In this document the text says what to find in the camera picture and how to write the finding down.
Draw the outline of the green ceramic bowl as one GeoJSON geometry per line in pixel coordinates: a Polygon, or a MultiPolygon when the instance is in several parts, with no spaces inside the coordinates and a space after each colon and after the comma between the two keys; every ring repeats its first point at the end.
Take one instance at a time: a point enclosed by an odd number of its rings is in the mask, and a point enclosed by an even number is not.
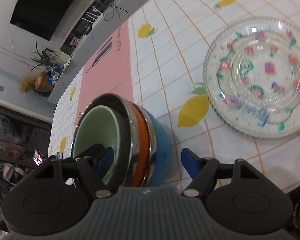
{"type": "Polygon", "coordinates": [[[119,114],[107,106],[91,109],[77,128],[73,142],[73,157],[93,158],[93,170],[107,185],[115,178],[121,150],[119,114]]]}

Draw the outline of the orange steel bowl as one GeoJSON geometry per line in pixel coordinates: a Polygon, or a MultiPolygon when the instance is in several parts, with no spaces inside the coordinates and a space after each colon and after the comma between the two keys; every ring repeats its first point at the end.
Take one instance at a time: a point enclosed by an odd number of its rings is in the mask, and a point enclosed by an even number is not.
{"type": "Polygon", "coordinates": [[[146,173],[146,166],[148,164],[149,137],[143,117],[138,110],[131,105],[131,102],[113,93],[106,93],[97,97],[87,106],[81,115],[75,129],[74,138],[83,116],[99,105],[110,107],[116,111],[122,122],[122,124],[119,125],[121,150],[119,152],[119,162],[116,165],[115,178],[109,185],[106,185],[113,189],[119,186],[139,187],[146,173]]]}

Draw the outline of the clear glass plate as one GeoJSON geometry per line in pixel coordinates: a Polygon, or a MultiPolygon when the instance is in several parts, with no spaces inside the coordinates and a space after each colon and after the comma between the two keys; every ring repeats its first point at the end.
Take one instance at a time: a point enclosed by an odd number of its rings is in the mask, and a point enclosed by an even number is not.
{"type": "Polygon", "coordinates": [[[210,103],[233,129],[275,139],[300,130],[300,28],[256,16],[229,25],[203,65],[210,103]]]}

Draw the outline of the blue steel bowl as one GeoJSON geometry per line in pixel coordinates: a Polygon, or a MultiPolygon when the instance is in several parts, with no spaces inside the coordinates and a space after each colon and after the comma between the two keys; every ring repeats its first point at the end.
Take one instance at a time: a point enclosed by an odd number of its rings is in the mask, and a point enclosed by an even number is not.
{"type": "Polygon", "coordinates": [[[170,165],[170,140],[158,120],[149,111],[135,103],[131,105],[138,110],[147,126],[149,137],[149,158],[141,187],[160,186],[166,177],[170,165]]]}

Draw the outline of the pink bottle print mat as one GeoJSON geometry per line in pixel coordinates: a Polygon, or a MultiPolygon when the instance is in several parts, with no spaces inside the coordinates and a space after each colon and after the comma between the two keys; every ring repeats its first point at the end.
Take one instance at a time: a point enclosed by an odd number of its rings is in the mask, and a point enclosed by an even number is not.
{"type": "Polygon", "coordinates": [[[133,101],[128,21],[108,37],[82,68],[75,125],[86,107],[104,93],[133,101]]]}

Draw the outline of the golden vase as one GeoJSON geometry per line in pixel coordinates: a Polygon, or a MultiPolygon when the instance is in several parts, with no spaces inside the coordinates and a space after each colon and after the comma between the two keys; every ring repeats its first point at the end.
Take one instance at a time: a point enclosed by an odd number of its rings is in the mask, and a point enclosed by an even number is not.
{"type": "Polygon", "coordinates": [[[40,92],[50,92],[53,85],[49,84],[49,76],[46,72],[41,72],[35,77],[34,87],[40,92]]]}

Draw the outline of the small potted plant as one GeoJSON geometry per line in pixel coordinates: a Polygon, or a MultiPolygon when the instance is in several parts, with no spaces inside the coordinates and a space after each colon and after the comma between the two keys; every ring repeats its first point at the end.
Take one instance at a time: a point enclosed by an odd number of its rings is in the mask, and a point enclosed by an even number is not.
{"type": "Polygon", "coordinates": [[[52,68],[53,62],[50,60],[49,56],[44,50],[42,50],[41,53],[39,52],[37,42],[36,42],[36,51],[35,52],[31,51],[31,54],[32,57],[30,58],[30,60],[35,63],[35,66],[32,68],[32,70],[41,66],[52,68]]]}

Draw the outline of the lemon checkered tablecloth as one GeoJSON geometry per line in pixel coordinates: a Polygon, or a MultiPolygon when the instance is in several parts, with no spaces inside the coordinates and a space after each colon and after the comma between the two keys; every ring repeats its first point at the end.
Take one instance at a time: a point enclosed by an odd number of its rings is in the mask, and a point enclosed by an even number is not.
{"type": "Polygon", "coordinates": [[[248,161],[285,192],[300,186],[300,0],[149,0],[76,70],[48,154],[73,156],[100,95],[146,110],[168,136],[163,184],[191,182],[181,151],[248,161]]]}

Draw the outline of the white wifi router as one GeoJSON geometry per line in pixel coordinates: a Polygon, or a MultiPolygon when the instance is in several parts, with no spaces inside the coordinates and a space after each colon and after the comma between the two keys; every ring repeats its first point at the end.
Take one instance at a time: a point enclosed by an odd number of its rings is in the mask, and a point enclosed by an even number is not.
{"type": "Polygon", "coordinates": [[[86,11],[82,17],[82,20],[88,22],[92,28],[96,27],[102,19],[103,13],[98,10],[93,10],[93,12],[86,11]]]}

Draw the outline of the grey tv cabinet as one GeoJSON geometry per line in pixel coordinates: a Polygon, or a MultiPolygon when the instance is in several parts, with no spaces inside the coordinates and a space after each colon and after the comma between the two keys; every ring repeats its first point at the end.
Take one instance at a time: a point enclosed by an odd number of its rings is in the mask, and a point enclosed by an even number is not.
{"type": "Polygon", "coordinates": [[[125,9],[127,12],[123,12],[120,16],[115,14],[112,19],[108,21],[101,20],[83,42],[81,42],[72,54],[70,64],[65,68],[59,81],[54,86],[54,89],[48,98],[48,102],[53,103],[54,105],[58,103],[71,81],[94,55],[97,49],[104,44],[107,38],[120,27],[129,16],[132,16],[134,12],[148,1],[149,0],[116,0],[114,2],[118,8],[125,9]]]}

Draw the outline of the black television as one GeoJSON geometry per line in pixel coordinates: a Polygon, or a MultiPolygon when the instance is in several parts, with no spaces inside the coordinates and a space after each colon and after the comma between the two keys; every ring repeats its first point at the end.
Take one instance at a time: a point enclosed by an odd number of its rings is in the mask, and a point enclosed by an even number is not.
{"type": "Polygon", "coordinates": [[[10,24],[50,41],[75,0],[17,0],[10,24]]]}

